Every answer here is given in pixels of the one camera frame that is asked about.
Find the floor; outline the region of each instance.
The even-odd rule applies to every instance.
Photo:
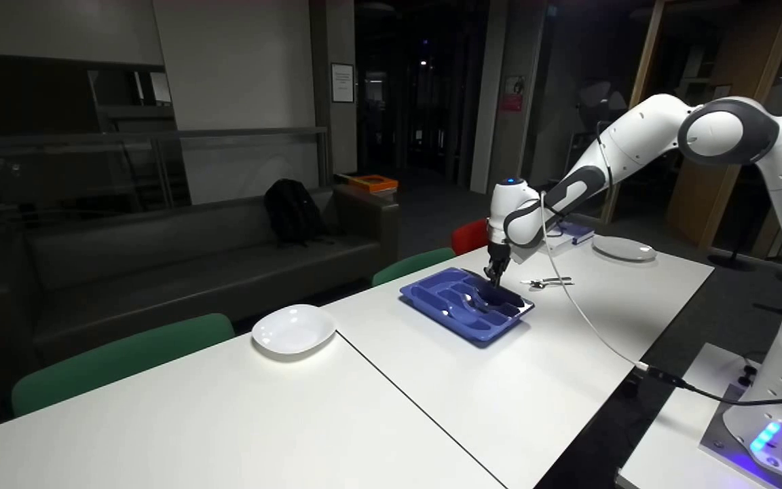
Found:
[[[446,247],[457,226],[484,216],[484,197],[429,171],[401,180],[399,204],[401,256]],[[596,207],[578,213],[578,219],[593,223],[600,232],[629,237],[648,242],[663,253],[711,262],[711,253],[676,239],[663,213],[639,209],[625,219],[606,226],[593,216],[593,209]],[[777,333],[780,314],[765,313],[758,303],[782,306],[780,265],[764,260],[715,265],[711,280],[647,353],[647,360],[659,368],[684,371],[704,341],[764,359]],[[613,472],[625,463],[669,394],[670,387],[663,382],[629,374],[625,387],[602,404],[590,429],[575,436],[541,486],[613,486]]]

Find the green chair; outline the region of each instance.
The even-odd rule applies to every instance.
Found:
[[[225,314],[202,314],[150,328],[29,371],[10,387],[10,408],[24,416],[230,336],[233,325]]]
[[[437,249],[429,249],[429,253],[408,256],[408,258],[376,272],[370,281],[372,284],[382,284],[382,281],[392,281],[397,277],[414,273],[414,272],[435,265],[441,260],[449,260],[449,258],[453,258],[450,247],[437,247]]]

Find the wall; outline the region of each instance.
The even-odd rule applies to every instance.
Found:
[[[509,0],[491,0],[490,22],[487,22],[484,68],[480,68],[476,143],[472,143],[472,175],[471,175],[472,192],[490,192],[491,186],[490,171],[491,171],[499,69],[503,69],[503,49],[506,49],[506,15],[509,15]]]
[[[639,61],[629,57],[629,29],[620,7],[586,2],[556,7],[545,84],[532,113],[536,148],[526,173],[559,180],[570,169],[566,160],[570,139],[593,122],[582,108],[582,88],[606,82],[621,98],[629,95]]]
[[[544,23],[545,7],[544,0],[509,0],[509,29],[506,29],[506,55],[503,55],[503,79],[499,93],[509,93],[510,79],[524,82],[521,108],[499,108],[494,124],[494,152],[491,152],[491,181],[499,173],[521,173],[526,135],[529,135],[529,110],[536,95],[536,75],[544,55]]]
[[[308,0],[152,0],[180,129],[313,128]],[[316,140],[184,140],[195,204],[262,194],[290,171],[316,185]]]
[[[0,55],[164,61],[150,0],[0,0]]]
[[[355,64],[355,2],[354,0],[325,0],[325,44],[329,68],[319,75],[331,75],[331,64]],[[359,171],[359,106],[329,101],[331,124],[331,165],[335,173]]]

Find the white robotic arm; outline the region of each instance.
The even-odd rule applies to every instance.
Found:
[[[545,194],[521,180],[503,180],[494,186],[487,273],[499,281],[510,256],[521,258],[536,249],[545,219],[634,175],[673,146],[696,163],[758,165],[782,228],[782,116],[772,116],[749,98],[716,98],[691,108],[678,98],[654,95],[606,128]],[[753,400],[758,408],[730,408],[722,421],[758,463],[782,472],[782,439],[761,442],[764,434],[773,434],[773,425],[782,436],[782,404],[769,404],[769,400],[782,400],[782,328],[758,376],[743,394],[743,402]]]
[[[586,146],[570,173],[549,189],[545,201],[526,181],[503,180],[491,194],[491,242],[514,249],[532,247],[544,223],[556,212],[575,209],[673,148],[686,113],[691,106],[673,95],[647,98]]]

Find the white surface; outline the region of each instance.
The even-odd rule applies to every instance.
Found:
[[[252,341],[276,355],[304,355],[335,336],[329,314],[313,303],[268,313],[252,325]]]
[[[192,204],[264,194],[282,175],[319,186],[310,135],[184,135],[183,160]]]
[[[559,288],[526,290],[524,325],[477,351],[397,296],[446,265],[480,272],[487,249],[446,260],[329,303],[350,336],[424,409],[460,436],[509,486],[536,486],[570,444],[629,364],[616,359],[575,314]],[[711,265],[657,256],[651,262],[602,258],[590,243],[556,258],[582,306],[613,345],[636,359],[711,273]],[[506,272],[506,284],[549,277],[544,256]]]
[[[180,129],[316,124],[308,0],[152,2]],[[184,140],[192,204],[262,194],[279,175],[316,181],[310,135],[210,140]]]
[[[684,376],[716,394],[737,381],[742,367],[742,355],[704,345]],[[673,391],[620,476],[639,489],[765,486],[701,444],[716,408],[692,391]]]
[[[180,129],[313,128],[308,0],[152,0]]]
[[[0,489],[498,486],[348,341],[238,336],[0,425]]]
[[[150,0],[0,0],[0,55],[164,64]]]

